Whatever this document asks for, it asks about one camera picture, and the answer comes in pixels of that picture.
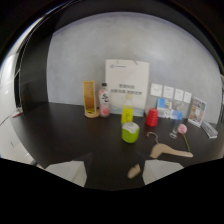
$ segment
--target wooden hanger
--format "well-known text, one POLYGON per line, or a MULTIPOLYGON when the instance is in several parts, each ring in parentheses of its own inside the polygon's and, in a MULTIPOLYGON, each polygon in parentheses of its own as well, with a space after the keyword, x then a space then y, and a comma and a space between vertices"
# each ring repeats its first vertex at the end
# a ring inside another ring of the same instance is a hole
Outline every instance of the wooden hanger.
MULTIPOLYGON (((175 155, 175 156, 184 156, 184 157, 193 157, 193 154, 190 152, 184 152, 184 151, 178 151, 175 149, 172 149, 171 147, 169 147, 168 145, 165 144, 160 144, 158 142, 158 136, 154 133, 154 132, 148 132, 147 136, 149 137, 149 135, 154 135, 156 137, 156 145, 153 146, 150 157, 157 159, 162 153, 167 153, 167 154, 171 154, 171 155, 175 155)), ((139 173, 141 172, 140 166, 139 164, 136 164, 134 167, 132 167, 129 171, 128 171, 128 178, 132 179, 135 176, 137 176, 139 173)))
POLYGON ((168 145, 160 144, 158 142, 158 136, 154 132, 148 132, 147 136, 149 137, 150 134, 152 134, 156 137, 156 139, 155 139, 156 140, 156 145, 152 148, 152 152, 150 154, 150 157, 156 159, 162 153, 172 154, 172 155, 175 155, 175 156, 193 157, 193 154, 190 153, 190 152, 178 151, 178 150, 172 149, 168 145))

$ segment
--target yellow bottle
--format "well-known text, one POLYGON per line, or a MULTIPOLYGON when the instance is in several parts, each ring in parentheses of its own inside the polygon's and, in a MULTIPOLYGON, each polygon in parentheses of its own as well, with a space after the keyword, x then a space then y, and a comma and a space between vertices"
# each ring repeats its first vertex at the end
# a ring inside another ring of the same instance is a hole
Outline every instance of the yellow bottle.
POLYGON ((121 123, 132 122, 133 121, 133 104, 132 104, 132 94, 126 95, 126 101, 122 108, 121 123))

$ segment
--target black table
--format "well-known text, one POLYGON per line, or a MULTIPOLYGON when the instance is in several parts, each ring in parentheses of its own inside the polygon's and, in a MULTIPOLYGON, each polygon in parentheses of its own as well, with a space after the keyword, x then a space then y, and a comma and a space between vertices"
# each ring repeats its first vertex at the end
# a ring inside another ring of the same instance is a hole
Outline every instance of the black table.
MULTIPOLYGON (((144 186, 142 175, 127 178, 131 167, 144 162, 155 145, 151 131, 164 143, 176 150, 187 151, 184 138, 178 134, 172 139, 169 133, 174 120, 159 118, 156 127, 145 124, 145 117, 134 117, 140 126, 136 143, 128 144, 121 138, 121 115, 108 118, 87 118, 83 106, 45 103, 28 114, 11 118, 12 125, 30 155, 43 167, 50 164, 89 158, 86 188, 102 190, 133 189, 144 186)), ((217 139, 209 139, 202 128, 183 120, 193 158, 162 154, 158 159, 177 162, 183 167, 220 159, 224 154, 224 126, 213 125, 218 131, 217 139)))

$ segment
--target wall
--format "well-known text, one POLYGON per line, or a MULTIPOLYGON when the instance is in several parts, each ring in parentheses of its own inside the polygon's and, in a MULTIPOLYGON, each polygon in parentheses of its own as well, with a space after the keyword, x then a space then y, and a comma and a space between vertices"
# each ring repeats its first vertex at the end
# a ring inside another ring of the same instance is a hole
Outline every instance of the wall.
MULTIPOLYGON (((207 102, 204 119, 217 123, 222 91, 215 60, 182 28, 140 13, 105 13, 54 33, 47 61, 49 102, 83 105, 83 80, 105 81, 105 60, 150 63, 150 83, 182 89, 207 102)), ((157 97, 148 95, 146 111, 157 97)), ((188 116, 189 104, 184 106, 188 116)))

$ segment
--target bottle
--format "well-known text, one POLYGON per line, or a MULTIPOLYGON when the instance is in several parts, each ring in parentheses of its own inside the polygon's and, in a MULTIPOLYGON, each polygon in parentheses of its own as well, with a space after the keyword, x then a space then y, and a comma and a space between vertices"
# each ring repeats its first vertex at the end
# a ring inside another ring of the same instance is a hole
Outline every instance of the bottle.
POLYGON ((126 95, 126 101, 122 108, 121 123, 132 122, 133 120, 133 104, 132 104, 132 94, 126 95))
POLYGON ((109 92, 107 90, 107 84, 102 83, 102 87, 99 90, 100 109, 99 113, 101 117, 108 117, 110 115, 110 102, 109 92))

